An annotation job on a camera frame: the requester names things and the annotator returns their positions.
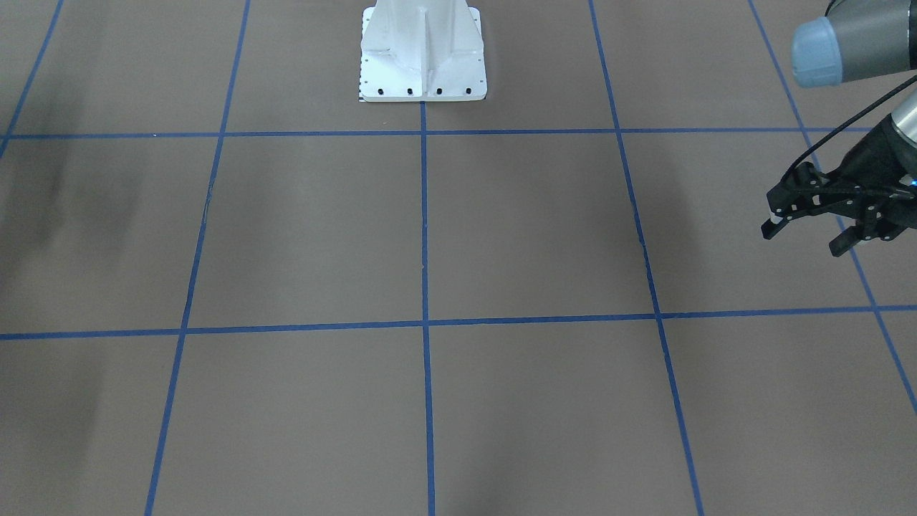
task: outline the gray cylindrical joint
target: gray cylindrical joint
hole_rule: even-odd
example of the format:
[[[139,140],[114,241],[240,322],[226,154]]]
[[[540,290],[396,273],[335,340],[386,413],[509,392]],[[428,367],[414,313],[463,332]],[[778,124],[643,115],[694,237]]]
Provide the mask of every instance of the gray cylindrical joint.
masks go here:
[[[913,92],[891,112],[891,123],[898,133],[917,147],[917,92]]]
[[[911,0],[840,0],[827,17],[796,29],[796,82],[838,85],[913,69],[911,14]]]

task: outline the blue tape line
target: blue tape line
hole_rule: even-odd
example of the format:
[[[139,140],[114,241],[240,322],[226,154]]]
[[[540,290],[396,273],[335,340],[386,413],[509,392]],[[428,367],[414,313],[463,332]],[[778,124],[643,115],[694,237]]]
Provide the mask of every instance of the blue tape line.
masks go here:
[[[112,132],[78,134],[14,134],[10,140],[133,140],[165,138],[217,138],[219,132]]]
[[[811,147],[812,141],[810,140],[808,133],[808,130],[811,129],[806,129],[805,124],[802,123],[802,116],[800,115],[799,109],[796,106],[796,101],[793,98],[792,92],[790,91],[790,86],[787,83],[786,77],[783,75],[783,71],[780,69],[780,64],[777,61],[777,57],[774,55],[773,47],[770,45],[770,38],[768,37],[767,31],[764,29],[764,24],[761,22],[761,16],[758,15],[757,8],[755,8],[754,0],[748,0],[748,6],[751,8],[752,14],[755,17],[755,21],[757,22],[758,29],[761,31],[761,37],[764,39],[764,42],[768,47],[770,59],[774,64],[774,69],[777,71],[778,77],[780,78],[780,83],[783,84],[784,93],[786,93],[786,96],[790,101],[790,107],[793,110],[793,115],[796,117],[796,120],[799,123],[802,137],[805,139],[806,144]],[[812,160],[814,161],[816,167],[822,168],[818,163],[817,156],[813,155]],[[843,231],[845,229],[844,221],[841,219],[841,217],[835,218],[837,220],[838,227],[840,227],[841,231]],[[859,262],[859,257],[856,255],[855,249],[850,250],[850,257],[854,261],[856,273],[859,275],[860,283],[863,285],[867,298],[869,299],[870,311],[872,311],[876,317],[876,323],[878,324],[879,329],[882,332],[882,337],[885,339],[885,343],[889,348],[889,353],[891,354],[892,361],[894,362],[895,367],[898,369],[898,375],[900,376],[901,383],[904,385],[904,390],[907,392],[908,399],[911,401],[911,407],[913,408],[914,413],[917,413],[917,398],[914,396],[911,382],[908,379],[907,373],[904,371],[904,367],[901,365],[898,351],[895,349],[894,341],[891,339],[891,335],[885,326],[885,320],[882,319],[881,310],[879,309],[878,304],[876,303],[876,299],[872,294],[872,288],[869,286],[869,282],[866,278],[866,273],[863,271],[863,267]]]
[[[0,341],[45,341],[56,339],[104,339],[112,337],[177,336],[177,329],[41,331],[36,333],[0,333]]]
[[[917,311],[917,305],[886,305],[875,309],[883,312]],[[699,312],[662,312],[662,319],[715,319],[730,317],[779,317],[795,315],[824,315],[838,313],[870,313],[872,307],[823,307],[823,308],[772,308],[756,310],[720,310]],[[619,320],[654,320],[654,313],[606,314],[606,315],[568,315],[543,317],[506,317],[478,319],[432,319],[423,320],[382,320],[368,322],[326,322],[315,324],[274,324],[260,326],[205,326],[188,328],[186,335],[225,335],[230,333],[270,333],[294,331],[339,331],[339,330],[374,330],[389,328],[422,328],[446,326],[484,326],[513,324],[547,324],[576,322],[607,322]],[[112,337],[144,336],[177,336],[182,333],[179,328],[162,328],[151,330],[102,330],[102,331],[44,331],[35,333],[0,333],[0,341],[40,341],[56,339],[90,339]]]
[[[796,128],[633,128],[620,129],[625,134],[677,134],[677,133],[767,133],[796,132]],[[834,128],[806,128],[810,132],[830,132]],[[867,132],[869,128],[847,128],[845,132]],[[429,130],[427,136],[486,136],[524,134],[614,134],[615,129],[442,129]],[[309,138],[322,136],[419,136],[419,130],[264,130],[226,132],[113,132],[74,134],[12,134],[10,140],[131,140],[168,138]]]
[[[879,305],[877,308],[883,312],[910,312],[917,310],[917,305]]]
[[[777,54],[774,53],[774,47],[770,44],[768,33],[764,30],[764,23],[761,22],[761,16],[757,13],[757,8],[755,7],[754,0],[748,0],[748,6],[751,8],[751,14],[755,17],[755,23],[757,23],[757,29],[761,32],[761,38],[764,40],[764,44],[768,48],[770,61],[774,65],[774,70],[777,71],[777,77],[779,77],[780,83],[783,85],[783,93],[786,94],[787,100],[790,101],[790,108],[793,111],[793,116],[796,118],[796,123],[799,124],[800,131],[802,132],[803,138],[805,138],[806,145],[811,147],[812,142],[809,140],[809,135],[805,131],[805,124],[802,123],[802,116],[800,115],[799,108],[796,106],[796,100],[793,98],[793,93],[790,91],[790,84],[787,83],[787,78],[783,75],[783,71],[780,69],[780,63],[777,61]]]
[[[502,324],[546,324],[551,322],[600,322],[612,320],[654,320],[655,314],[615,314],[615,315],[569,315],[545,317],[504,317],[481,319],[437,319],[430,320],[430,326],[479,326]]]
[[[837,217],[837,225],[840,227],[841,231],[845,230],[844,221]],[[859,261],[859,256],[856,255],[856,249],[850,250],[850,256],[853,258],[854,265],[856,266],[856,273],[859,275],[860,282],[863,284],[863,288],[866,290],[866,295],[869,298],[869,305],[872,307],[872,312],[876,316],[876,323],[878,323],[878,328],[882,332],[882,338],[885,339],[885,345],[889,348],[889,354],[891,354],[891,360],[895,364],[895,368],[898,369],[898,376],[901,379],[901,383],[904,385],[904,391],[908,395],[908,399],[911,401],[911,408],[914,411],[914,414],[917,414],[917,397],[914,396],[914,390],[911,386],[911,380],[908,379],[908,374],[904,370],[904,365],[901,363],[901,359],[898,356],[898,350],[895,349],[895,342],[891,339],[889,334],[889,329],[885,326],[885,320],[882,319],[882,312],[878,309],[878,304],[876,303],[876,298],[872,294],[872,288],[869,287],[869,282],[866,279],[866,273],[863,271],[863,266]]]
[[[436,470],[433,441],[433,375],[430,366],[430,276],[427,211],[426,103],[420,103],[421,311],[424,328],[424,398],[426,413],[426,510],[436,516]]]
[[[786,315],[821,315],[871,312],[872,307],[775,308],[759,310],[722,310],[709,312],[670,312],[662,319],[712,319],[721,317],[769,317]]]
[[[375,330],[384,328],[420,328],[421,320],[386,320],[379,322],[328,322],[318,324],[273,324],[267,326],[214,326],[189,328],[188,335],[226,335],[229,333],[278,333],[292,331]]]
[[[684,413],[681,409],[681,397],[679,395],[678,383],[675,378],[675,370],[672,366],[671,355],[668,351],[668,339],[666,338],[666,329],[662,321],[662,313],[659,309],[659,300],[656,291],[656,284],[653,281],[653,269],[649,261],[649,252],[646,249],[646,239],[644,238],[643,225],[640,222],[640,210],[636,202],[634,184],[631,181],[630,166],[627,161],[627,153],[624,148],[624,136],[621,133],[621,122],[618,119],[617,106],[614,103],[614,90],[612,88],[611,76],[608,74],[608,64],[605,59],[605,50],[602,45],[602,35],[599,31],[599,21],[595,13],[595,4],[589,0],[589,9],[592,17],[592,29],[595,32],[595,43],[599,49],[599,59],[602,62],[602,74],[605,79],[605,89],[608,93],[608,104],[612,111],[614,128],[617,129],[616,137],[618,140],[618,151],[621,153],[621,163],[624,167],[624,180],[627,182],[627,195],[630,197],[631,206],[634,210],[634,225],[636,226],[637,237],[640,240],[640,246],[643,248],[643,259],[646,265],[646,282],[649,286],[649,295],[653,300],[654,319],[656,320],[659,341],[662,344],[662,353],[665,357],[666,372],[668,373],[668,386],[672,392],[672,403],[675,406],[675,415],[679,423],[679,433],[681,434],[681,445],[684,448],[685,462],[688,466],[688,474],[691,477],[691,490],[694,494],[694,505],[697,509],[698,516],[703,516],[703,501],[701,499],[701,489],[698,485],[697,474],[694,468],[694,459],[691,453],[691,443],[688,439],[688,428],[685,424]]]
[[[220,133],[226,132],[226,124],[228,123],[229,119],[229,109],[232,104],[233,89],[235,87],[236,76],[238,73],[238,63],[242,57],[242,44],[245,41],[245,29],[249,21],[250,7],[251,0],[246,0],[245,8],[242,11],[242,22],[238,32],[236,55],[233,59],[232,72],[229,75],[229,86],[226,89],[226,102],[223,106],[223,120],[220,124]],[[223,151],[223,140],[224,137],[220,136],[216,141],[214,162],[210,170],[210,180],[207,184],[207,196],[204,201],[204,214],[201,216],[201,228],[197,235],[197,245],[194,250],[194,261],[191,267],[191,278],[188,281],[188,296],[185,301],[184,312],[182,314],[181,332],[179,333],[178,343],[175,345],[175,358],[172,362],[172,371],[169,379],[169,391],[166,396],[166,405],[162,412],[162,426],[160,427],[160,438],[156,446],[156,458],[153,461],[153,472],[149,481],[147,505],[146,509],[144,510],[145,516],[152,516],[153,504],[156,501],[156,489],[159,485],[160,471],[162,469],[162,457],[165,453],[166,438],[169,434],[169,422],[171,419],[172,404],[175,400],[175,388],[178,385],[178,374],[182,366],[182,353],[184,350],[185,336],[188,330],[188,321],[191,318],[191,308],[194,301],[194,288],[197,283],[197,273],[201,265],[201,254],[204,250],[204,237],[207,231],[207,212],[210,209],[210,202],[213,199],[216,173],[219,170],[220,155]]]
[[[440,129],[430,130],[430,136],[486,136],[489,134],[611,134],[614,129]]]
[[[51,16],[51,22],[48,24],[48,31],[45,32],[45,39],[41,42],[39,55],[35,58],[35,63],[32,65],[31,72],[28,73],[26,85],[22,88],[22,95],[19,96],[19,102],[17,102],[16,109],[13,111],[13,117],[10,118],[9,126],[6,127],[6,136],[4,137],[3,142],[0,143],[0,158],[3,158],[4,153],[6,153],[6,146],[9,144],[10,135],[12,135],[13,130],[16,129],[16,123],[19,121],[19,116],[22,114],[22,108],[26,104],[28,92],[32,89],[32,83],[35,82],[35,75],[39,72],[41,60],[44,59],[45,51],[48,50],[48,45],[51,41],[51,35],[54,34],[54,28],[57,27],[58,18],[61,17],[62,8],[63,0],[58,0],[57,5],[54,7],[54,14]]]

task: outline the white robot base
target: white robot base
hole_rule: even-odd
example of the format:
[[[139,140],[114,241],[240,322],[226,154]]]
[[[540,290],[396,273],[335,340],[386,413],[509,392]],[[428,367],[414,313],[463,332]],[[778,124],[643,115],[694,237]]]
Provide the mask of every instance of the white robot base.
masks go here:
[[[487,95],[481,12],[465,0],[378,0],[363,11],[360,48],[362,102]]]

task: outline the floor surface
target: floor surface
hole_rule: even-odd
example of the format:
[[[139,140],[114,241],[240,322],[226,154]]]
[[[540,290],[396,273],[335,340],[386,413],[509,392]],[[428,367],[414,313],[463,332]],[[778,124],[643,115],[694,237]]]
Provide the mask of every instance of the floor surface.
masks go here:
[[[906,76],[478,0],[486,100],[364,104],[370,3],[0,3],[0,513],[917,513],[917,231],[758,229]]]

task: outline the blue tape grid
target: blue tape grid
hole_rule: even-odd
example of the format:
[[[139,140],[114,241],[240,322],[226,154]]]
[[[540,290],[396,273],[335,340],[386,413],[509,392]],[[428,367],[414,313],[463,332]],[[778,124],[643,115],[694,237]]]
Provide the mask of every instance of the blue tape grid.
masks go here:
[[[869,300],[867,307],[827,307],[827,308],[786,308],[786,309],[762,309],[762,310],[726,310],[726,311],[704,311],[704,312],[674,312],[664,313],[659,308],[657,291],[653,281],[652,267],[649,254],[646,249],[646,241],[643,235],[643,228],[640,222],[639,208],[635,198],[635,192],[630,177],[630,168],[627,162],[626,149],[624,146],[624,134],[632,133],[755,133],[755,132],[800,132],[806,143],[811,145],[809,137],[810,132],[827,132],[832,128],[807,128],[802,121],[799,109],[793,99],[786,78],[780,69],[773,47],[770,44],[767,32],[764,28],[761,18],[757,12],[754,0],[748,0],[749,8],[757,22],[761,36],[768,48],[768,53],[774,64],[775,70],[779,76],[781,84],[787,95],[790,107],[797,119],[797,128],[622,128],[617,117],[617,109],[614,102],[613,87],[608,72],[607,62],[602,45],[602,36],[599,30],[598,20],[595,12],[595,5],[589,0],[591,11],[591,21],[595,33],[596,45],[599,52],[600,62],[602,64],[602,73],[605,80],[606,90],[611,109],[613,128],[584,128],[584,129],[484,129],[484,130],[429,130],[426,124],[426,106],[420,105],[420,130],[314,130],[314,131],[227,131],[229,111],[232,103],[233,89],[238,74],[238,64],[241,58],[243,42],[245,38],[246,25],[248,22],[250,0],[246,0],[243,11],[241,26],[238,34],[236,55],[233,60],[233,68],[229,78],[229,85],[226,90],[226,102],[224,104],[223,117],[220,130],[216,132],[150,132],[150,133],[99,133],[99,134],[15,134],[15,129],[19,117],[25,105],[29,90],[35,80],[41,61],[47,51],[50,39],[60,18],[63,0],[58,0],[54,13],[51,17],[45,38],[42,41],[38,56],[28,75],[22,94],[18,99],[13,117],[7,126],[6,133],[0,141],[0,158],[6,152],[6,148],[11,140],[120,140],[120,139],[175,139],[175,138],[212,138],[216,139],[216,148],[214,161],[211,169],[210,181],[207,187],[206,199],[204,202],[204,214],[201,219],[201,226],[198,234],[197,246],[194,253],[191,277],[188,284],[188,292],[184,312],[182,314],[182,325],[175,329],[145,329],[145,330],[114,330],[114,331],[58,331],[58,332],[33,332],[33,333],[2,333],[0,341],[29,341],[45,339],[81,339],[81,338],[112,338],[127,336],[177,336],[175,357],[171,371],[169,390],[166,399],[166,405],[163,411],[162,425],[160,427],[160,437],[157,444],[156,458],[154,460],[153,472],[150,479],[149,493],[145,508],[145,515],[150,516],[153,511],[153,504],[158,486],[159,474],[161,471],[162,457],[164,455],[166,438],[168,435],[169,421],[171,416],[172,402],[174,401],[175,388],[178,381],[178,374],[181,367],[182,351],[184,341],[187,335],[195,334],[228,334],[228,333],[254,333],[254,332],[271,332],[271,331],[336,331],[336,330],[360,330],[374,328],[421,328],[423,330],[423,358],[425,370],[425,408],[426,408],[426,451],[427,451],[427,496],[428,496],[428,514],[436,514],[436,489],[434,475],[434,432],[433,432],[433,399],[432,399],[432,377],[430,364],[430,337],[429,329],[437,326],[464,326],[464,325],[487,325],[487,324],[541,324],[541,323],[571,323],[583,321],[614,321],[614,320],[655,320],[665,356],[666,368],[668,372],[669,386],[672,392],[673,404],[679,421],[679,431],[681,433],[682,445],[689,473],[691,476],[691,486],[694,493],[696,510],[699,515],[703,515],[703,504],[701,492],[698,486],[697,476],[694,470],[694,464],[691,459],[691,446],[687,433],[687,425],[684,420],[684,414],[681,410],[679,401],[678,385],[676,382],[674,369],[668,352],[668,342],[665,333],[664,320],[671,319],[699,319],[699,318],[732,318],[732,317],[771,317],[771,316],[794,316],[794,315],[814,315],[814,314],[832,314],[832,313],[873,313],[877,324],[882,332],[883,338],[889,348],[889,353],[893,362],[898,369],[902,384],[908,393],[911,404],[917,413],[917,399],[915,399],[910,380],[908,379],[904,368],[901,364],[893,340],[891,339],[885,322],[882,319],[883,312],[901,312],[917,311],[917,305],[892,305],[880,306],[877,304],[869,286],[867,277],[859,262],[855,252],[851,252],[852,259],[856,266],[860,281],[864,287]],[[849,128],[848,131],[863,132],[870,128]],[[618,143],[618,149],[621,153],[622,165],[624,167],[624,176],[627,183],[628,195],[634,211],[634,221],[637,235],[641,242],[644,252],[646,266],[646,278],[649,295],[653,302],[653,313],[642,314],[609,314],[609,315],[584,315],[584,316],[546,316],[546,317],[526,317],[526,318],[482,318],[482,319],[452,319],[452,320],[431,320],[429,317],[429,282],[428,282],[428,218],[427,218],[427,138],[429,136],[478,136],[493,134],[613,134]],[[322,137],[322,136],[419,136],[421,140],[421,184],[422,184],[422,306],[423,318],[421,320],[400,320],[400,321],[373,321],[373,322],[353,322],[353,323],[331,323],[331,324],[293,324],[293,325],[273,325],[273,326],[238,326],[238,327],[189,327],[189,319],[193,305],[193,294],[196,284],[198,269],[200,266],[201,255],[204,248],[204,237],[206,234],[207,211],[213,196],[213,187],[219,169],[220,156],[223,149],[223,143],[226,138],[278,138],[278,137]],[[843,221],[838,218],[838,224],[844,227]]]

